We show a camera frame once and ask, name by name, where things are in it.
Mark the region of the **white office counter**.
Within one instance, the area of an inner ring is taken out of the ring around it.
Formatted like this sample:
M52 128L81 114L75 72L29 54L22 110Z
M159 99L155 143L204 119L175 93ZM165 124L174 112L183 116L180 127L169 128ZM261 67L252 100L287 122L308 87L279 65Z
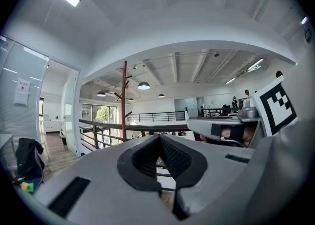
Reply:
M48 134L48 133L61 133L63 130L63 122L62 121L39 121L39 130L40 133Z

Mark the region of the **grey chair with blue seat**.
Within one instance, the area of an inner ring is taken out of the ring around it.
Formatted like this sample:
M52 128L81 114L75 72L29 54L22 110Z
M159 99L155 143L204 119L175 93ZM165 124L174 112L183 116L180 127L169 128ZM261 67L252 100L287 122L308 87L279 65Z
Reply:
M41 183L43 183L43 180L44 180L44 172L42 175L35 176L32 178L27 178L27 177L21 176L21 179L19 179L18 182L19 182L19 184L22 182L28 182L28 183L33 182L34 183L34 192L35 192L38 189L38 187L41 185Z

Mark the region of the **person's right hand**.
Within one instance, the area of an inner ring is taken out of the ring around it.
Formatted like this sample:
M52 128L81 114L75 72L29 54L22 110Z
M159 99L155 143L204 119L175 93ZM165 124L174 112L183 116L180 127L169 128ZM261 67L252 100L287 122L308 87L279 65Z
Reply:
M248 147L252 141L257 124L249 123L245 125L229 126L212 124L210 136L200 134L201 142L235 147Z

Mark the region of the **frosted glass partition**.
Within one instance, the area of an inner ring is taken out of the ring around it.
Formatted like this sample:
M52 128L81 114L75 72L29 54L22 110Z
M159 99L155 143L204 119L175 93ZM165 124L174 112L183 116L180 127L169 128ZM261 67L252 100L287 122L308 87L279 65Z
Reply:
M49 58L0 35L0 133L12 139L2 158L16 168L15 152L20 138L38 139L39 98ZM28 106L14 104L18 78L31 82Z

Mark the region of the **black metal balcony railing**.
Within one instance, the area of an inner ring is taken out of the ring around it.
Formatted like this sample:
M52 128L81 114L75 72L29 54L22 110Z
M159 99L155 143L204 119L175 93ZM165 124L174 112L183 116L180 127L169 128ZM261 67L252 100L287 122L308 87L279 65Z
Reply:
M185 121L185 111L158 112L158 113L132 113L127 117L129 122L173 122Z

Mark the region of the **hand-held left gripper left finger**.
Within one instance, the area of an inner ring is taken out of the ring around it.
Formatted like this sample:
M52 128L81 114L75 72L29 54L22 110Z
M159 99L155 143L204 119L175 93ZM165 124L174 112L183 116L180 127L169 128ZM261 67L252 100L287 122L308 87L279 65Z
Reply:
M172 225L161 200L157 135L91 152L35 193L50 211L78 225Z

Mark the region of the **white paper notice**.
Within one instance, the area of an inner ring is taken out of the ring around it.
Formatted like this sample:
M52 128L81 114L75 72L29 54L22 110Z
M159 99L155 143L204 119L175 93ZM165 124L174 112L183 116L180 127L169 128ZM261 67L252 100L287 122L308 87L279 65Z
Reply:
M14 94L14 104L28 106L31 82L18 78Z

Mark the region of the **black jacket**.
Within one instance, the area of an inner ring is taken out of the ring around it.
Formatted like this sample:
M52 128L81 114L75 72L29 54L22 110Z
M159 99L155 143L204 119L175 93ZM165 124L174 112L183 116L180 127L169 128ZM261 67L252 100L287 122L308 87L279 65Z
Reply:
M42 145L35 139L20 138L15 152L18 174L27 178L42 175L45 164L40 155L43 151Z

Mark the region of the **brown wooden coat stand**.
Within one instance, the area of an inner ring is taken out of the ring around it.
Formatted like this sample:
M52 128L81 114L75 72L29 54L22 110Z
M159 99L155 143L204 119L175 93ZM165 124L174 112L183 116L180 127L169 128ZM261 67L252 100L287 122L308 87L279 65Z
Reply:
M126 74L127 61L124 61L123 65L123 74L122 74L122 89L121 94L114 93L115 96L121 101L121 125L122 125L122 134L123 134L123 142L127 141L126 135L126 117L128 117L132 112L126 113L126 88L129 84L129 78L132 76L127 76Z

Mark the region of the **dark railing with wooden handrail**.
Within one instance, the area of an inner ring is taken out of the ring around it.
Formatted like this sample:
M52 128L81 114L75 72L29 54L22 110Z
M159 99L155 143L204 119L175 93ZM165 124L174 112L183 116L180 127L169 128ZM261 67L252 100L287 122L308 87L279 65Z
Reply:
M79 120L81 144L90 151L108 148L144 135L168 133L195 140L194 132L186 124L180 125L121 125Z

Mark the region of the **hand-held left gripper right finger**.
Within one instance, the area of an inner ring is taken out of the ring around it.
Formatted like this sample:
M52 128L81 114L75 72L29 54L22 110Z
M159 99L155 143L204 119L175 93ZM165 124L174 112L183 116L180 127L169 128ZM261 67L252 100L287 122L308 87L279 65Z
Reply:
M240 177L254 150L204 144L160 136L167 170L176 182L171 214L160 214L159 225L228 225L241 221L245 202Z

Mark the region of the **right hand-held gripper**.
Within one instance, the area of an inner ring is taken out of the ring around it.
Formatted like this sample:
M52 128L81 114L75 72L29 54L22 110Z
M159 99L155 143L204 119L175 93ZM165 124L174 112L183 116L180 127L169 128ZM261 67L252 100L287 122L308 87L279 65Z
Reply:
M249 99L242 100L243 107L237 117L189 118L188 129L204 137L221 137L221 129L226 126L241 126L244 124L242 122L260 119L265 135L275 135L281 128L297 119L295 109L282 87L283 80L284 77L280 76Z

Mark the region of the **green and yellow toy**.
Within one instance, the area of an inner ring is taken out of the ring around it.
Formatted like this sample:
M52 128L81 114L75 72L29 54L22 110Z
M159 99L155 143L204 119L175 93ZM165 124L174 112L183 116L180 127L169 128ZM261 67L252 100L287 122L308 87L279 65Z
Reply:
M34 193L34 183L22 182L20 183L20 188L24 192Z

